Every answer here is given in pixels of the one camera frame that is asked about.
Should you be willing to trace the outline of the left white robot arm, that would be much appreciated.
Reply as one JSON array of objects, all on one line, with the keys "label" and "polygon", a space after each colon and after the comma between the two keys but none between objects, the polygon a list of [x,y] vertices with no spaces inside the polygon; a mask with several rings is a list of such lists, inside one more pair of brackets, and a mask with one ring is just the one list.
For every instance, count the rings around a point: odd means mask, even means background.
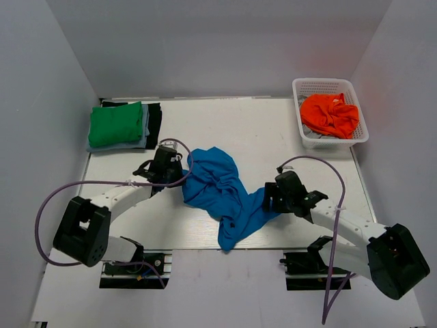
[{"label": "left white robot arm", "polygon": [[100,195],[72,198],[53,240],[53,247],[87,267],[99,262],[121,262],[131,273],[143,268],[141,244],[110,235],[110,226],[120,215],[164,188],[183,185],[182,155],[173,148],[158,147],[124,183]]}]

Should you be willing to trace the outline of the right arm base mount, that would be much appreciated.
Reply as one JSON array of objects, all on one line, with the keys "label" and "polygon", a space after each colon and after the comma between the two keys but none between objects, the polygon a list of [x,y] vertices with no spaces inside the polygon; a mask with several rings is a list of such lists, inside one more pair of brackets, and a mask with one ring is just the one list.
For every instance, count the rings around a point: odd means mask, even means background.
[{"label": "right arm base mount", "polygon": [[328,267],[319,264],[307,251],[285,251],[279,259],[285,271],[287,291],[323,291]]}]

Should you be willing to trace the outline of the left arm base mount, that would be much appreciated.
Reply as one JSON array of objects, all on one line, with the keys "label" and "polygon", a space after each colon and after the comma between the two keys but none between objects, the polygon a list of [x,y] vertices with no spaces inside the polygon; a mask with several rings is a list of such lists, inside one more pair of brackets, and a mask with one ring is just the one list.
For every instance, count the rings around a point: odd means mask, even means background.
[{"label": "left arm base mount", "polygon": [[169,282],[171,251],[145,251],[139,264],[104,263],[100,289],[163,290]]}]

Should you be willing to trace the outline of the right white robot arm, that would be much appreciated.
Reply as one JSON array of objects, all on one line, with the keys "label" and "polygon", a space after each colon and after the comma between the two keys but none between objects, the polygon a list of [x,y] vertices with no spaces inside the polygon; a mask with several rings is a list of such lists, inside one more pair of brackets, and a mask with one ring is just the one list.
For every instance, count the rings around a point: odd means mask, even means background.
[{"label": "right white robot arm", "polygon": [[265,184],[262,209],[293,214],[344,238],[321,236],[306,251],[281,259],[288,275],[356,273],[390,299],[401,299],[430,273],[419,246],[401,224],[382,225],[340,209],[320,191],[308,191],[293,171]]}]

